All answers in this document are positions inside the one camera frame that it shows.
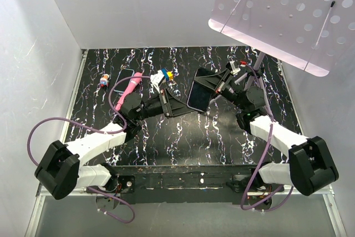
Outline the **coloured building block stack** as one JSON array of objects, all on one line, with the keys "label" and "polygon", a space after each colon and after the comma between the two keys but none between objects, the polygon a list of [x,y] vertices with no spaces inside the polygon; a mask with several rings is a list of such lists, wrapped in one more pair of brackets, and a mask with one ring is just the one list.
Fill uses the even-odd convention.
[{"label": "coloured building block stack", "polygon": [[171,81],[171,80],[174,79],[174,73],[172,71],[168,71],[165,68],[163,68],[161,71],[162,71],[162,73],[164,75],[164,79],[165,79],[166,82]]}]

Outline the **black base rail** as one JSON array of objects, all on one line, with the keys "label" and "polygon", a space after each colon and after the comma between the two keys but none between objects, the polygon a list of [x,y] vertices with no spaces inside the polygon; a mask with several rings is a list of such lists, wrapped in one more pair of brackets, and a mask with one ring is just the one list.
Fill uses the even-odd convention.
[{"label": "black base rail", "polygon": [[254,165],[112,166],[111,193],[129,204],[232,203],[244,190],[238,180],[249,178]]}]

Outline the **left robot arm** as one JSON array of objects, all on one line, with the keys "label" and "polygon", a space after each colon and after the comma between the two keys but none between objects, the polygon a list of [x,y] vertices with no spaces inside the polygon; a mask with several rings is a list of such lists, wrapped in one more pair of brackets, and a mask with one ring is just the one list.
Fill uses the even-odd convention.
[{"label": "left robot arm", "polygon": [[88,166],[87,162],[133,139],[141,131],[141,122],[146,118],[162,114],[175,118],[192,111],[166,89],[146,102],[140,94],[129,93],[118,115],[99,132],[68,143],[54,141],[40,161],[35,177],[56,200],[82,187],[96,186],[111,193],[118,186],[118,173],[107,163]]}]

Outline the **pink marker pen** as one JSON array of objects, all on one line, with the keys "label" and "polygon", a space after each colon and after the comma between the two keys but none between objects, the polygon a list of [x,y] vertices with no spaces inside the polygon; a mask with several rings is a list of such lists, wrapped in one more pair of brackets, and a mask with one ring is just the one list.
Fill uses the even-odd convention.
[{"label": "pink marker pen", "polygon": [[115,109],[117,111],[120,110],[122,104],[124,103],[125,97],[128,94],[132,93],[134,91],[134,89],[136,88],[136,86],[141,82],[141,76],[142,76],[142,74],[137,72],[133,75],[132,79],[130,79],[128,85],[125,88],[125,91],[123,91],[121,97],[119,98],[119,100],[117,102],[117,105],[115,107]]}]

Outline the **lilac tripod stand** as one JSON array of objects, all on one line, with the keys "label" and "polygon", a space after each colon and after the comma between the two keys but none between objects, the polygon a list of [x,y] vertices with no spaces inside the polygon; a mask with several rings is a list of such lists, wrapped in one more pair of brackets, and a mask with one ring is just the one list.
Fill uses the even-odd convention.
[{"label": "lilac tripod stand", "polygon": [[272,114],[272,111],[270,108],[270,103],[268,101],[268,97],[267,97],[267,93],[266,93],[266,87],[265,87],[263,79],[262,79],[262,74],[257,76],[257,72],[260,70],[260,66],[261,66],[261,63],[262,63],[264,57],[265,57],[265,53],[260,52],[260,54],[258,55],[258,57],[256,59],[255,64],[252,67],[250,65],[247,66],[251,70],[252,74],[249,76],[244,90],[247,90],[251,86],[252,81],[254,80],[257,83],[257,86],[263,90],[263,97],[264,97],[264,101],[265,101],[264,109],[265,109],[266,113],[269,115],[269,117],[271,118],[271,120],[274,120],[274,117],[273,117],[273,114]]}]

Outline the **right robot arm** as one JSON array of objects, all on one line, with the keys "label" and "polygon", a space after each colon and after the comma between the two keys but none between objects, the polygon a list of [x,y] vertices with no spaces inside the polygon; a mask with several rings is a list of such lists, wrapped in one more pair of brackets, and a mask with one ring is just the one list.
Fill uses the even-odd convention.
[{"label": "right robot arm", "polygon": [[261,163],[251,177],[255,190],[266,190],[271,184],[289,185],[309,196],[338,180],[339,172],[325,140],[297,134],[273,120],[266,112],[260,85],[244,90],[235,84],[229,69],[214,73],[198,68],[187,101],[189,107],[205,112],[217,96],[240,108],[236,118],[242,130],[269,142],[288,159],[286,163]]}]

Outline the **perforated lilac board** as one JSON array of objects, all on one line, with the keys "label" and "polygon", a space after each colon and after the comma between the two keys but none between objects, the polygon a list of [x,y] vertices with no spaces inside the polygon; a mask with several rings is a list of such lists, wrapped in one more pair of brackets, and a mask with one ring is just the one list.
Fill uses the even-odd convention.
[{"label": "perforated lilac board", "polygon": [[354,49],[354,0],[215,0],[208,24],[317,77]]}]

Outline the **small toy figurine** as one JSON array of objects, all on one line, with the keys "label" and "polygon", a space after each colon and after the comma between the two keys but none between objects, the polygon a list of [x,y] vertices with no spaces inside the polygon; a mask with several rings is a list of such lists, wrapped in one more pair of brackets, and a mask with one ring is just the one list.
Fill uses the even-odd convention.
[{"label": "small toy figurine", "polygon": [[103,74],[102,77],[100,78],[99,85],[101,88],[105,88],[109,86],[109,80],[110,80],[110,75],[109,74]]}]

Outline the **black phone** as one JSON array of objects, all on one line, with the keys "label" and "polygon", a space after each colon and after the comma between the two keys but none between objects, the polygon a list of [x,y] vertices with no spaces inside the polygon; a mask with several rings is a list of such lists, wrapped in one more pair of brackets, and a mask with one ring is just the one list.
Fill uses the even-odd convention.
[{"label": "black phone", "polygon": [[[207,69],[198,68],[195,77],[205,77]],[[196,83],[194,80],[192,82],[189,96],[187,99],[187,106],[193,109],[207,111],[209,107],[209,102],[211,100],[212,91],[204,88],[200,84]]]}]

